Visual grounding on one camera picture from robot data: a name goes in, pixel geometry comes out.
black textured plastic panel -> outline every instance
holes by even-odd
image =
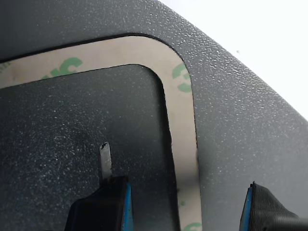
[[[138,65],[0,90],[1,230],[64,230],[99,187],[100,145],[132,186],[134,229],[178,230],[177,189],[159,78]]]
[[[306,120],[159,1],[3,0],[0,28],[0,60],[125,33],[162,40],[180,54],[192,77],[204,229],[237,230],[254,180],[287,209],[308,216]]]

metal pin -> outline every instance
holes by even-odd
[[[112,177],[110,146],[108,142],[100,147],[100,165],[100,185],[102,185],[104,181]]]

